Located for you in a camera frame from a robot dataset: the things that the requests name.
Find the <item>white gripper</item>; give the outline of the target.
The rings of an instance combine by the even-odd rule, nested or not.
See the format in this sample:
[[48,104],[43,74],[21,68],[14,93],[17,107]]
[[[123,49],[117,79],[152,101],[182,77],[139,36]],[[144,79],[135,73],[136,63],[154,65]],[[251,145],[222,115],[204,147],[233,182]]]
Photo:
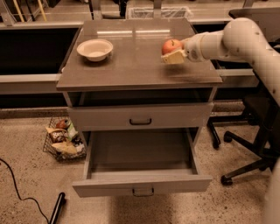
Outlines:
[[202,52],[202,40],[205,34],[196,34],[190,38],[182,40],[184,50],[169,52],[161,57],[165,64],[175,65],[182,64],[188,58],[191,62],[203,62],[207,58]]

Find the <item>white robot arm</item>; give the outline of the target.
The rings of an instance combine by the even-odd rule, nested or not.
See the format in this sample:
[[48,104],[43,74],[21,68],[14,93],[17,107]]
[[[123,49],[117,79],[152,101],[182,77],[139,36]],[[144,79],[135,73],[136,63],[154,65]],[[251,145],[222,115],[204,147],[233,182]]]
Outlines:
[[229,22],[221,31],[204,32],[180,40],[170,50],[162,51],[166,64],[180,64],[185,60],[243,60],[249,63],[269,96],[254,99],[254,108],[265,109],[266,114],[253,143],[226,132],[225,140],[235,140],[258,155],[261,159],[221,177],[228,185],[232,178],[257,168],[272,170],[269,190],[266,194],[262,224],[280,224],[280,160],[279,120],[280,108],[280,54],[275,51],[259,26],[252,20],[240,17]]

